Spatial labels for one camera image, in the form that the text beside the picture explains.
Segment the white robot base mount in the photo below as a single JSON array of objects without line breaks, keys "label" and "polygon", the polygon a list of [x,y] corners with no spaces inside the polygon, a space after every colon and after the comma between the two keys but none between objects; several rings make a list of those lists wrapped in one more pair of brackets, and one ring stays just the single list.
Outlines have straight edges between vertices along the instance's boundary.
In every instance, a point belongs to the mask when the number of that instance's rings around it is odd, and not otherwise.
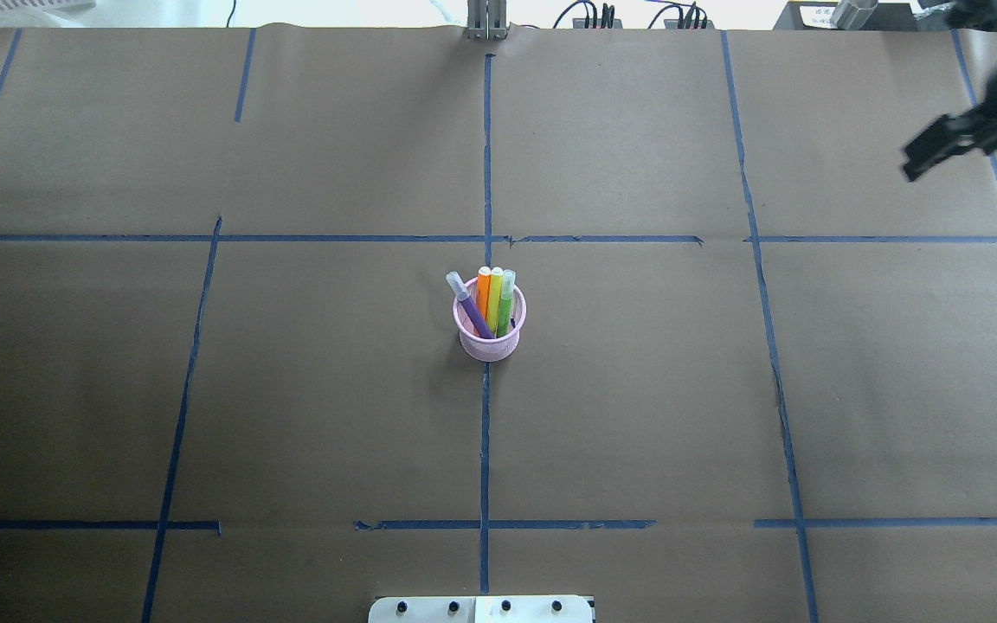
[{"label": "white robot base mount", "polygon": [[387,596],[368,622],[595,622],[592,598],[576,594]]}]

